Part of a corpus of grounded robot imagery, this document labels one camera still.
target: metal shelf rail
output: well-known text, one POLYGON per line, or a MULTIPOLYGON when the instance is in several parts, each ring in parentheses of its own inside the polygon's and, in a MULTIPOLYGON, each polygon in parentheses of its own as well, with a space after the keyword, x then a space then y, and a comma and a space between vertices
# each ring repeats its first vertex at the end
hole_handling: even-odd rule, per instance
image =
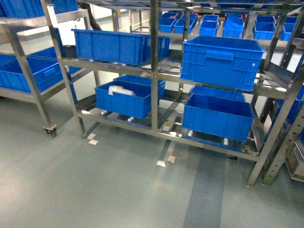
MULTIPOLYGON (((57 14, 56 18, 58 23, 84 18, 86 27, 89 28, 88 13, 84 9, 80 9, 74 12, 57 14)), ((52 39, 45 37, 44 39, 40 39, 39 44, 35 44, 35 48, 33 48, 32 40, 21 42, 18 36, 19 32, 40 28, 47 25, 48 24, 45 17, 31 19, 0 19, 0 28, 2 28, 5 32, 8 40, 8 43, 0 45, 0 53, 16 56, 31 91, 29 94, 0 87, 0 96, 36 104, 43 120, 43 128, 49 135, 56 136, 57 126, 52 123, 44 102, 63 90, 66 85, 63 81, 61 81, 41 93, 37 87, 35 78, 27 60, 28 55, 40 50, 44 50, 48 47, 52 47, 53 41, 52 39)), ((90 70, 81 69, 75 72, 72 76, 69 76, 69 78, 74 82, 82 76, 87 75, 89 72, 90 70)))
MULTIPOLYGON (((233 90, 248 94, 253 94, 254 99, 252 106, 255 111, 255 103, 258 96, 271 97, 276 99, 284 99, 284 105, 282 111, 280 111, 276 121, 274 122, 271 130, 265 134, 263 124, 260 122, 257 112, 255 111, 255 120, 252 124, 251 133, 248 141, 246 143, 240 143, 234 140, 225 140, 221 137, 210 138, 207 134, 202 134, 198 132, 192 133, 187 129, 181 127, 182 112, 176 111, 176 107, 179 104, 184 103, 189 94, 183 92, 183 85, 201 85, 207 87, 221 88, 213 85, 205 85, 201 83, 184 81, 180 79, 181 70, 181 59, 182 53, 178 50, 171 50, 170 56, 158 60, 158 16, 159 10, 179 10, 186 13, 185 16, 185 27, 183 33, 183 40, 188 39, 188 28, 191 12, 217 12, 221 10, 225 11, 240 11, 240 9, 235 8, 222 8, 222 9, 211 9, 202 7, 200 3, 209 3, 207 1, 181 1, 181 0, 167 0, 167 1, 141 1, 140 3, 147 4, 147 6, 134 6, 138 2, 134 0, 124 0, 124 1, 110 1, 110 0, 81 0, 83 2, 96 4, 99 6, 107 7, 113 10, 114 17, 114 30, 117 31, 119 28, 117 24, 117 18, 115 18, 116 9, 145 9, 150 10, 150 24, 151 24, 151 53, 152 53, 152 63, 151 66, 125 66, 123 64, 116 63, 106 63, 94 60, 79 59, 75 56, 63 57, 60 52, 61 44, 57 37, 57 22, 52 12, 52 1, 51 0, 41 0, 43 9, 46 15, 48 26, 53 38, 54 46, 57 52, 58 60, 63 71, 64 81, 66 85, 69 85, 68 74, 66 73, 65 66, 83 67, 91 69, 94 71, 107 71, 114 72, 118 74, 130 74, 141 77, 148 77, 152 79, 152 111, 151 115, 144 120, 135 119, 131 122, 127 121, 128 117, 123 115, 118 115, 115 113, 106 113, 104 115, 100 114, 100 110, 95 108, 96 98, 95 94, 84 98, 77 103, 74 102, 72 92, 67 86, 68 95, 72 105, 74 116, 78 119, 83 136, 87 137, 88 132, 91 132, 99 123, 106 123, 109 125, 121 127, 124 129, 160 137, 166 140, 172 140, 180 143, 185 143, 188 145, 200 147, 207 150, 212 150, 220 152, 223 154, 237 156, 239 158, 251 160, 255 162, 252 172, 248 179, 248 185, 253 185, 265 162, 267 161, 268 155, 270 154, 275 141, 278 138, 279 131, 282 129, 285 119, 291 109, 296 96, 304 82, 303 68, 301 68, 302 63, 299 64, 298 70, 295 73, 287 71, 284 68, 276 66, 271 63, 271 58, 274 53, 275 47, 278 42, 280 32, 282 30, 284 21, 287 14, 291 11, 302 12, 303 8, 301 3, 297 1, 276 1, 274 3, 269 3, 273 6, 270 9, 260 9, 251 8, 246 9, 246 11, 254 11, 258 14, 268 14, 268 13, 278 13, 280 15, 280 20, 277 23, 274 38, 270 45, 270 50, 266 56, 265 61, 261 65, 260 74, 257 74, 256 78, 258 83, 255 84, 254 90, 251 92, 233 90, 228 88, 222 88, 226 90, 233 90), (166 80, 170 82, 179 83, 178 91, 166 90, 165 97, 163 99, 171 101, 171 105, 167 109, 158 107, 158 80, 166 80), (88 131, 86 131, 83 119, 88 119, 95 121, 96 124, 88 131)), ((262 6, 265 4, 264 1, 259 1, 255 6, 262 6)))

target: paper scrap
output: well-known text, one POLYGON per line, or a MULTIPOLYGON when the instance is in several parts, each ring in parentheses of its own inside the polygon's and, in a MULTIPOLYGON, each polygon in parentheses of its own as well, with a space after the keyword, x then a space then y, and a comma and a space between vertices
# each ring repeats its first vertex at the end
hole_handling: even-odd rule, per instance
POLYGON ((94 139, 92 139, 91 141, 89 141, 89 144, 92 144, 92 145, 96 145, 97 143, 98 143, 98 141, 94 140, 94 139))
POLYGON ((176 157, 177 157, 177 154, 172 153, 172 154, 170 154, 168 161, 171 163, 175 163, 176 157))
POLYGON ((89 140, 94 139, 95 136, 96 136, 95 134, 90 134, 90 135, 87 137, 87 139, 89 139, 89 140))
POLYGON ((165 161, 159 160, 159 161, 157 161, 156 164, 159 165, 159 166, 162 166, 162 167, 166 167, 166 162, 165 161))
POLYGON ((171 123, 167 123, 166 126, 163 127, 163 130, 168 132, 171 127, 172 127, 172 124, 171 123))

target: caster wheel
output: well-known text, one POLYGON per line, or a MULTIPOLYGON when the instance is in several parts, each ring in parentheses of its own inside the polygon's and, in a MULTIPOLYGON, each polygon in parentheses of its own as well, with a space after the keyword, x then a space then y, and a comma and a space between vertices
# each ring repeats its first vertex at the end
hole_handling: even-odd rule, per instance
POLYGON ((56 128, 54 130, 46 130, 46 132, 49 136, 52 136, 52 137, 57 136, 57 129, 56 128))

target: white paper piece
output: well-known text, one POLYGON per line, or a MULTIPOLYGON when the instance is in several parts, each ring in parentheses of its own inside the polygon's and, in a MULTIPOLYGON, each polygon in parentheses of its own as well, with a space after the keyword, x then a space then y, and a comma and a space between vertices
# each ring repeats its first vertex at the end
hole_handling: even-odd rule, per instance
POLYGON ((89 144, 92 144, 92 145, 96 145, 97 143, 98 143, 98 141, 94 140, 94 139, 92 139, 91 141, 89 141, 89 144))
POLYGON ((159 161, 157 161, 156 164, 159 165, 159 166, 162 166, 162 167, 166 167, 166 162, 165 161, 159 160, 159 161))
POLYGON ((95 134, 90 134, 87 139, 89 140, 94 139, 95 136, 96 136, 95 134))
POLYGON ((176 157, 177 157, 177 155, 172 153, 172 154, 170 154, 168 161, 171 163, 175 163, 176 157))

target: rack caster wheel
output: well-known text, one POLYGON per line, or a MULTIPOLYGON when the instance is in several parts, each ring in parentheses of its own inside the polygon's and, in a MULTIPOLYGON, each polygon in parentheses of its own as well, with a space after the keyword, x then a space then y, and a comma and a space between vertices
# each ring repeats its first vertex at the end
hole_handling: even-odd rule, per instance
POLYGON ((52 136, 52 137, 57 136, 57 129, 56 128, 54 128, 53 130, 47 130, 47 129, 45 129, 45 130, 46 130, 46 132, 49 136, 52 136))
POLYGON ((129 122, 129 123, 132 122, 133 119, 134 119, 134 117, 130 117, 130 118, 128 119, 128 122, 129 122))

